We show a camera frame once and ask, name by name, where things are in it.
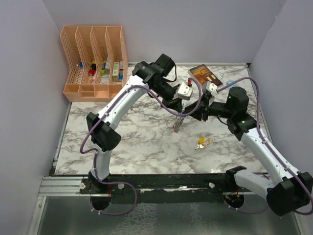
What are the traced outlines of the blue handled key ring organiser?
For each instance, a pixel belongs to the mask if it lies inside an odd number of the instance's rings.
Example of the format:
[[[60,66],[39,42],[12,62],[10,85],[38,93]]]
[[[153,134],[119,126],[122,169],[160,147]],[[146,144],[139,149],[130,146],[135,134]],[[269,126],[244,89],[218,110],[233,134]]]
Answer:
[[[176,116],[176,120],[173,124],[173,131],[175,133],[178,133],[179,132],[179,129],[181,127],[181,125],[183,124],[184,120],[186,119],[187,116]]]

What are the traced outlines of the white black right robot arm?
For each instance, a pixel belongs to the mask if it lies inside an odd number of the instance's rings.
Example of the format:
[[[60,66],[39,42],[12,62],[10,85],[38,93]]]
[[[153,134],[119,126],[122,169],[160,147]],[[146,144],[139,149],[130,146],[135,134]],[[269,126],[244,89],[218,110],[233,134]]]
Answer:
[[[191,111],[191,116],[197,120],[205,121],[209,116],[225,118],[229,131],[250,149],[269,174],[266,179],[238,166],[226,172],[225,187],[229,191],[243,187],[254,192],[279,216],[292,211],[299,213],[299,208],[312,204],[311,174],[301,173],[264,136],[259,119],[247,112],[246,90],[231,88],[225,103],[214,101],[218,91],[216,85],[205,83],[201,101],[186,107],[186,111]]]

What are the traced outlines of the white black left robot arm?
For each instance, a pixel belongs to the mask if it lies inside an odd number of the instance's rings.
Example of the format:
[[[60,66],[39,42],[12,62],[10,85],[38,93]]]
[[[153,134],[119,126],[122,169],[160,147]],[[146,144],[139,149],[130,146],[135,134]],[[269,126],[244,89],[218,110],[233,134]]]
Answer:
[[[172,69],[176,69],[175,62],[162,54],[152,63],[140,62],[135,65],[131,76],[123,89],[112,101],[97,114],[87,115],[87,124],[91,133],[91,141],[98,151],[95,166],[90,170],[93,177],[91,187],[97,193],[107,190],[110,175],[109,165],[112,150],[119,144],[121,136],[115,132],[123,116],[148,91],[153,91],[162,98],[162,104],[176,112],[182,111],[182,101],[174,98],[179,85],[171,86],[171,80],[165,77]]]

